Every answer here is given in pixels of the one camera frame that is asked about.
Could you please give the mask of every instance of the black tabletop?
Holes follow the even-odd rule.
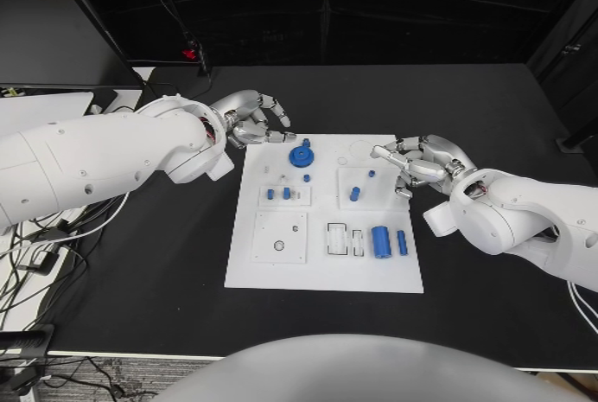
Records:
[[[194,67],[161,68],[151,81],[189,97],[208,88]],[[223,67],[198,100],[244,89],[280,100],[298,133],[439,134],[481,168],[597,182],[584,157],[557,149],[567,129],[524,65]],[[132,193],[55,316],[51,350],[227,356],[298,335],[361,333],[430,341],[515,367],[598,368],[598,337],[567,282],[519,257],[486,255],[459,233],[437,238],[421,215],[446,197],[432,188],[411,201],[423,295],[227,289],[244,150],[228,153],[236,170],[218,182],[202,176],[176,185],[158,172]]]

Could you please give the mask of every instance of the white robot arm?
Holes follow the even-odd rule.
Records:
[[[0,227],[81,207],[136,190],[156,170],[175,183],[208,173],[217,180],[234,164],[236,147],[293,142],[269,130],[262,108],[290,126],[277,100],[241,91],[213,106],[164,97],[138,112],[44,124],[0,137]]]
[[[598,291],[597,188],[479,170],[459,146],[439,136],[377,146],[372,156],[401,167],[400,196],[410,198],[407,187],[427,184],[450,196],[424,213],[437,236],[460,230],[486,253],[519,255],[550,274]],[[555,236],[544,234],[550,228]]]

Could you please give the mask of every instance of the black wall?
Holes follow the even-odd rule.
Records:
[[[129,59],[184,61],[159,0],[90,0]],[[524,62],[574,0],[175,0],[214,65]]]

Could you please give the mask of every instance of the blue object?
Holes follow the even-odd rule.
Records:
[[[305,138],[303,145],[290,151],[290,163],[296,167],[308,167],[315,162],[315,152],[310,145],[309,138]]]
[[[398,231],[397,237],[400,238],[400,253],[408,255],[408,242],[406,241],[406,232]]]
[[[351,195],[351,197],[349,197],[349,199],[352,200],[352,201],[358,201],[358,199],[359,199],[359,192],[361,192],[362,190],[359,189],[359,188],[354,188],[354,190],[352,190],[352,195]]]
[[[378,259],[385,259],[393,256],[391,253],[391,240],[390,240],[390,228],[374,227],[372,228],[372,241],[374,241],[374,255]]]

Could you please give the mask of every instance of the gray carpet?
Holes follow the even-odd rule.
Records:
[[[77,361],[81,358],[50,359],[50,363]],[[172,361],[165,359],[117,359],[97,357],[94,362],[113,376],[113,382],[120,385],[129,394],[143,391],[161,392],[175,382],[185,378],[198,369],[210,365],[210,361]],[[61,374],[71,376],[76,369],[77,380],[102,383],[109,386],[109,379],[99,372],[96,367],[86,361],[79,367],[79,363],[47,368],[47,374]],[[53,379],[50,383],[60,385],[63,379]],[[44,384],[38,385],[38,393],[42,402],[113,402],[107,390],[90,386],[83,386],[70,382],[61,389],[53,389]],[[122,398],[123,401],[143,402],[153,399],[153,395],[145,394],[132,398]],[[0,401],[19,402],[18,396],[8,391],[5,386],[0,388]]]

